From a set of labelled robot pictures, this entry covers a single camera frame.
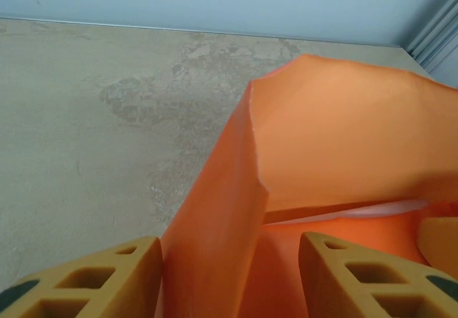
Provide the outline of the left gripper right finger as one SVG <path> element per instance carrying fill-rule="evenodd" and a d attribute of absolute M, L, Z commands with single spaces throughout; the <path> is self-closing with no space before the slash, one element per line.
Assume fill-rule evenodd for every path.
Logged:
<path fill-rule="evenodd" d="M 316 232 L 298 265 L 310 317 L 457 316 L 457 282 L 430 266 Z"/>

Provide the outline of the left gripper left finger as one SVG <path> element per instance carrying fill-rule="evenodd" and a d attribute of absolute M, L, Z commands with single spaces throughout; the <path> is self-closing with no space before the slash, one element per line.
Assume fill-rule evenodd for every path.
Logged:
<path fill-rule="evenodd" d="M 153 317 L 162 248 L 137 238 L 18 280 L 1 292 L 2 317 Z"/>

